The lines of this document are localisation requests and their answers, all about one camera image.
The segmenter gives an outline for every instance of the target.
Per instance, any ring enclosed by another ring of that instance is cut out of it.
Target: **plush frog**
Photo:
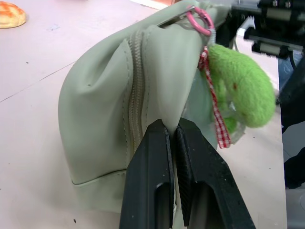
[[[275,93],[269,77],[255,61],[215,44],[209,47],[209,67],[230,135],[239,124],[255,128],[270,121],[275,112]]]

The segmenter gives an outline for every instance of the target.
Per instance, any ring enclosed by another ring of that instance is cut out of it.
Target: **bread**
[[[12,28],[24,24],[25,12],[18,6],[0,1],[0,29]]]

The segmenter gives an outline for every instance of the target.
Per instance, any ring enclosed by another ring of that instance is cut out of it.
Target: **zipper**
[[[145,79],[142,63],[142,38],[143,32],[137,31],[128,40],[133,60],[132,90],[128,107],[132,156],[143,138],[141,115],[144,101]]]

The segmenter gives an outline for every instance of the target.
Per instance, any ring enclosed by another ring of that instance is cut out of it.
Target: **pink ring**
[[[210,16],[207,14],[206,11],[200,9],[199,7],[195,7],[195,12],[198,13],[198,15],[200,16],[200,18],[207,23],[209,29],[214,29],[214,23],[212,21],[212,19],[210,18]],[[202,33],[205,36],[211,36],[211,31],[203,28],[198,22],[196,22],[195,18],[193,17],[192,13],[190,11],[188,11],[186,13],[186,17],[187,19],[190,21],[191,25],[194,26],[194,28]]]

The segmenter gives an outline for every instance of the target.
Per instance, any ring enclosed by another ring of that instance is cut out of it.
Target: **green stuffed animal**
[[[236,114],[223,115],[230,134],[238,123],[255,128],[270,121],[275,112],[274,89],[255,61],[215,44],[209,47],[209,67],[220,111],[225,114],[234,109]]]

